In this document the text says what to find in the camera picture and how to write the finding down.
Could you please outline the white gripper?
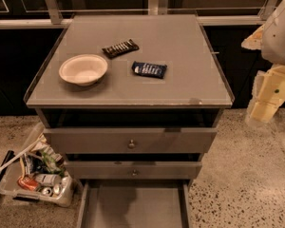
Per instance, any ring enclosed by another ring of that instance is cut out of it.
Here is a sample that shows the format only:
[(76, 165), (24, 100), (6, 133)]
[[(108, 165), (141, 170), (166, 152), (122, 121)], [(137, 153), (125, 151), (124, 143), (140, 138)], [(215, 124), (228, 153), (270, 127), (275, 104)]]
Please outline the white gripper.
[(285, 0), (265, 25), (244, 39), (241, 46), (261, 50), (262, 57), (273, 63), (269, 70), (257, 72), (246, 111), (245, 122), (251, 127), (260, 127), (267, 124), (285, 102)]

